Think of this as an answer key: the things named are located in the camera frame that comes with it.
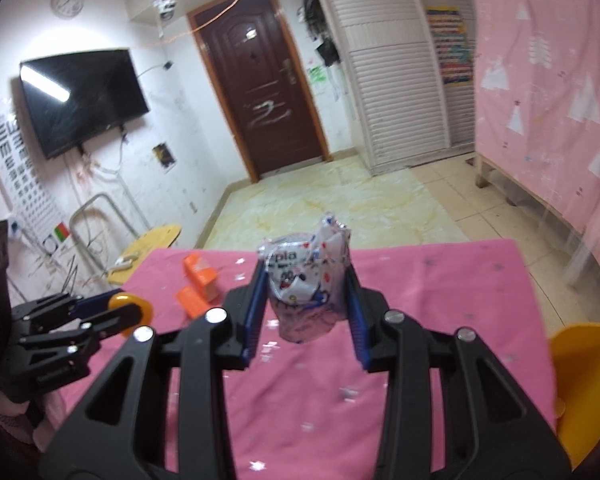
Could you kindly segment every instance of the security camera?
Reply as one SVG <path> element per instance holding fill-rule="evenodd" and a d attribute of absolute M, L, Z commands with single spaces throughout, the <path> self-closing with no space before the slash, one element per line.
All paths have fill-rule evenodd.
<path fill-rule="evenodd" d="M 154 7 L 163 22 L 168 22 L 175 14 L 176 0 L 154 0 Z"/>

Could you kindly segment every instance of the metal screw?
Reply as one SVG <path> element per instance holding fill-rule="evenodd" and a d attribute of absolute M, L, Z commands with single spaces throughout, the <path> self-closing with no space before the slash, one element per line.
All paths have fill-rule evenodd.
<path fill-rule="evenodd" d="M 473 328 L 462 327 L 458 330 L 458 339 L 460 341 L 464 341 L 465 343 L 471 343 L 475 341 L 475 331 Z"/>
<path fill-rule="evenodd" d="M 226 319 L 226 310 L 224 308 L 212 308 L 205 314 L 205 319 L 209 323 L 222 323 Z"/>
<path fill-rule="evenodd" d="M 150 326 L 139 326 L 134 330 L 134 339 L 141 343 L 149 341 L 153 336 L 154 329 Z"/>
<path fill-rule="evenodd" d="M 398 323 L 402 323 L 406 316 L 403 312 L 399 310 L 387 310 L 384 313 L 384 320 L 387 323 L 391 323 L 392 325 L 397 325 Z"/>

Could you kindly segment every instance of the door handle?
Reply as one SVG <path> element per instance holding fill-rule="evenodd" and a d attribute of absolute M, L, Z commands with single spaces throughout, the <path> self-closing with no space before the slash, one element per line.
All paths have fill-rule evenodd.
<path fill-rule="evenodd" d="M 280 72 L 286 72 L 286 78 L 289 79 L 289 84 L 295 85 L 298 82 L 296 74 L 294 74 L 294 68 L 291 66 L 291 60 L 288 57 L 282 62 Z"/>

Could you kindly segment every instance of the table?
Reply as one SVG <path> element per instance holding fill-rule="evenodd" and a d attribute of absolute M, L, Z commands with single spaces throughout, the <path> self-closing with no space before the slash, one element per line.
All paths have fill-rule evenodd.
<path fill-rule="evenodd" d="M 248 282 L 255 253 L 203 251 L 227 291 Z M 125 289 L 154 304 L 158 332 L 183 327 L 175 293 L 187 285 L 182 259 L 189 251 L 155 250 Z M 555 383 L 534 292 L 512 240 L 352 251 L 363 286 L 381 290 L 389 306 L 430 330 L 474 327 L 553 426 Z M 354 356 L 349 327 L 339 323 L 314 342 L 280 339 L 267 309 L 260 352 L 245 372 L 224 374 L 227 412 L 238 477 L 275 480 L 368 480 L 382 427 L 386 374 L 367 374 Z M 71 409 L 123 344 L 103 341 L 92 375 L 61 390 Z M 444 466 L 442 392 L 432 373 L 432 470 Z M 177 464 L 177 378 L 170 392 L 167 464 Z"/>

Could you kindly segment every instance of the tv screen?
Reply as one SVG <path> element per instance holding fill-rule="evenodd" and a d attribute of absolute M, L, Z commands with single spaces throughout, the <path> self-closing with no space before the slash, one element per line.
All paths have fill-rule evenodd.
<path fill-rule="evenodd" d="M 20 79 L 46 158 L 149 111 L 128 50 L 24 61 Z"/>

